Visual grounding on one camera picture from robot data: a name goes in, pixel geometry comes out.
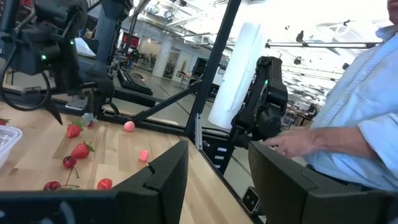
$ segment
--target ceiling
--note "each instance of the ceiling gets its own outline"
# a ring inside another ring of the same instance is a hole
[[[151,0],[139,19],[171,31],[186,44],[211,47],[227,3],[228,0]],[[231,55],[245,22],[261,23],[272,43],[297,43],[301,31],[306,43],[380,42],[375,31],[391,24],[387,18],[386,0],[243,0],[224,54]],[[284,81],[290,93],[322,102],[344,72],[343,65],[352,63],[362,51],[264,46],[263,54],[283,60]]]

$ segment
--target desk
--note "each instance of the desk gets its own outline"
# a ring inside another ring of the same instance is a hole
[[[110,178],[116,185],[146,166],[138,161],[141,150],[150,152],[151,161],[184,139],[143,129],[126,133],[121,125],[102,121],[68,139],[66,126],[59,125],[48,112],[16,111],[4,103],[0,103],[0,117],[11,119],[9,125],[23,132],[0,169],[0,190],[41,190],[51,180],[64,184],[70,172],[62,167],[62,159],[82,141],[91,141],[95,153],[78,161],[80,178],[72,173],[69,184],[94,189],[100,179]],[[77,117],[62,114],[62,119],[68,124]],[[191,142],[181,223],[252,223]]]

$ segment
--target floor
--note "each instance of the floor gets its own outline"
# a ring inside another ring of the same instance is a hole
[[[136,70],[137,73],[140,73],[144,79],[146,85],[152,89],[154,93],[154,97],[167,99],[172,95],[177,94],[182,89],[179,88],[180,84],[174,82],[172,80],[166,78],[159,78],[152,76],[150,73]],[[45,87],[44,81],[40,75],[36,75],[33,77],[23,75],[20,73],[16,73],[14,75],[14,85],[21,86],[21,87],[29,87],[29,86],[42,86]],[[115,78],[115,85],[119,86],[120,83]],[[166,109],[158,112],[157,114],[153,115],[155,118],[159,119],[167,119],[171,121],[177,122],[179,125],[185,125],[188,117],[189,112],[192,108],[192,104],[195,101],[194,95],[189,95],[180,101],[170,105]],[[129,102],[121,101],[115,99],[113,101],[116,106],[121,110],[130,111],[132,113],[138,113],[142,110],[146,110],[147,108],[141,105],[135,105]],[[218,128],[217,126],[211,124],[207,117],[210,113],[212,103],[207,102],[205,108],[202,112],[203,118],[203,127],[209,128]],[[295,161],[299,162],[300,164],[305,164],[303,159],[295,158]],[[235,189],[235,191],[242,196],[245,193],[245,190],[249,186],[253,186],[253,182],[251,179],[250,168],[249,168],[249,161],[248,161],[248,152],[243,148],[235,149],[233,153],[233,157],[229,162],[228,168],[224,174],[226,180],[231,184],[231,186]]]

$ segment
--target light blue shirt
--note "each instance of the light blue shirt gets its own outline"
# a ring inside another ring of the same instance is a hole
[[[331,177],[398,191],[398,26],[376,34],[383,43],[347,68],[311,128],[358,126],[382,162],[326,151],[305,160]]]

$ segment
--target shirt sleeve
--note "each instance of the shirt sleeve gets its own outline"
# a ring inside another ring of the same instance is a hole
[[[383,163],[398,177],[398,114],[362,121],[358,127]]]

